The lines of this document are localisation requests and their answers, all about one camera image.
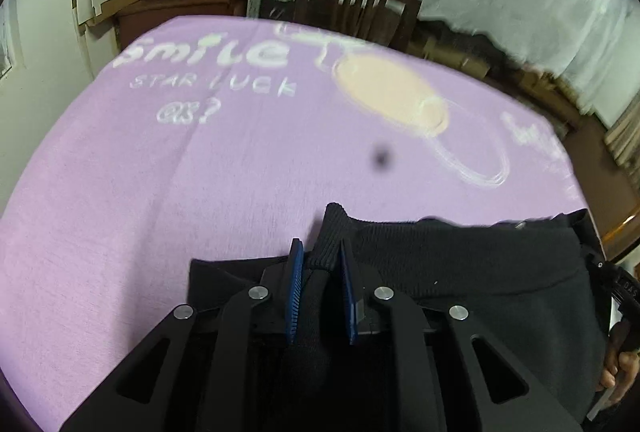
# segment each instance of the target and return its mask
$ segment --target person's hand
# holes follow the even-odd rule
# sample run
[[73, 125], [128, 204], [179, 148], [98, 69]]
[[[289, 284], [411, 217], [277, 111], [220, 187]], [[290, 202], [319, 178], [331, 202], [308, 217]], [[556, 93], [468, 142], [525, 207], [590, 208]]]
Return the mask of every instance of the person's hand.
[[620, 402], [634, 384], [638, 370], [640, 370], [640, 358], [638, 354], [635, 352], [620, 352], [620, 347], [628, 333], [629, 322], [626, 320], [616, 323], [609, 333], [609, 343], [607, 344], [604, 368], [602, 369], [598, 390], [611, 388], [616, 385], [616, 375], [619, 372], [622, 372], [622, 378], [618, 380], [618, 385], [613, 391], [613, 394], [611, 394], [605, 408]]

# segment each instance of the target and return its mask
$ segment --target black fabric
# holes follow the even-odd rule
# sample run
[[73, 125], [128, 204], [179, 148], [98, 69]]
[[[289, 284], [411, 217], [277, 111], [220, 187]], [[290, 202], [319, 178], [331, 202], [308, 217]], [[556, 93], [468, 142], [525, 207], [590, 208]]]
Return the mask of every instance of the black fabric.
[[[356, 358], [350, 359], [349, 370], [336, 367], [336, 358], [347, 351], [342, 347], [342, 307], [335, 303], [340, 300], [338, 245], [349, 238], [354, 258], [375, 266], [385, 285], [422, 304], [437, 301], [472, 310], [581, 422], [602, 370], [610, 303], [593, 291], [586, 270], [584, 244], [598, 245], [590, 227], [585, 211], [527, 221], [524, 227], [457, 227], [437, 219], [358, 221], [341, 206], [329, 205], [318, 241], [305, 257], [298, 334], [282, 359], [272, 394], [274, 408], [283, 408], [284, 417], [290, 417], [292, 409], [299, 416], [312, 416], [318, 430], [335, 426], [321, 402], [339, 404], [345, 387], [359, 380], [356, 386], [371, 408], [369, 416], [374, 421], [383, 418], [375, 410], [382, 402], [375, 401], [375, 391], [367, 391], [373, 379], [363, 383], [380, 376], [376, 354], [383, 352], [370, 351], [371, 358], [360, 368]], [[194, 261], [190, 303], [198, 309], [219, 304], [221, 298], [212, 297], [212, 291], [225, 292], [222, 284], [235, 264]], [[255, 283], [261, 269], [260, 261], [253, 261], [245, 278]], [[238, 281], [234, 289], [245, 286]], [[284, 422], [274, 418], [273, 430], [285, 430]]]

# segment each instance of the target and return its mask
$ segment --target purple tablecloth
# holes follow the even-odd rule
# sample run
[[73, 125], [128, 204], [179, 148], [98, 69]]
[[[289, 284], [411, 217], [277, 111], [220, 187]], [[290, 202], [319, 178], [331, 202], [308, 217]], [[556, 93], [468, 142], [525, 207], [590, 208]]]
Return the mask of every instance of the purple tablecloth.
[[290, 24], [177, 18], [74, 101], [2, 216], [5, 376], [57, 430], [184, 301], [192, 257], [310, 247], [331, 201], [465, 225], [585, 207], [548, 123], [480, 82]]

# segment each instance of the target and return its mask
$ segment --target chair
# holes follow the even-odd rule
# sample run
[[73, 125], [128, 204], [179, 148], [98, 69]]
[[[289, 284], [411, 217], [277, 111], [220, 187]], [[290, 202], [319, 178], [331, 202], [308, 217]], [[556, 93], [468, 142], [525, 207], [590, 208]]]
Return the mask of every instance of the chair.
[[[386, 39], [375, 39], [376, 26], [389, 20], [394, 13], [386, 6], [387, 0], [328, 0], [330, 22], [327, 27], [331, 31], [347, 34], [363, 40], [381, 43], [392, 49], [404, 52], [414, 30], [420, 10], [420, 0], [394, 0], [404, 4], [399, 22], [393, 26], [393, 32]], [[293, 21], [299, 24], [314, 25], [310, 21], [309, 0], [296, 0]]]

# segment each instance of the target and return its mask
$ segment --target silver screw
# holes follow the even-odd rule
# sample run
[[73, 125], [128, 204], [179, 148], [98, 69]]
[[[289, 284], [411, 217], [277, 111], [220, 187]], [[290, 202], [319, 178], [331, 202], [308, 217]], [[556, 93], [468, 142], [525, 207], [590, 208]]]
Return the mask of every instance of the silver screw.
[[193, 315], [193, 307], [183, 304], [174, 309], [174, 317], [178, 320], [188, 320]]
[[449, 310], [449, 315], [454, 320], [466, 320], [466, 317], [469, 316], [469, 311], [463, 306], [453, 306]]
[[376, 287], [373, 295], [380, 300], [390, 300], [394, 296], [394, 291], [390, 287]]
[[255, 286], [249, 290], [249, 297], [254, 300], [262, 300], [263, 298], [267, 298], [269, 295], [269, 290], [264, 286]]

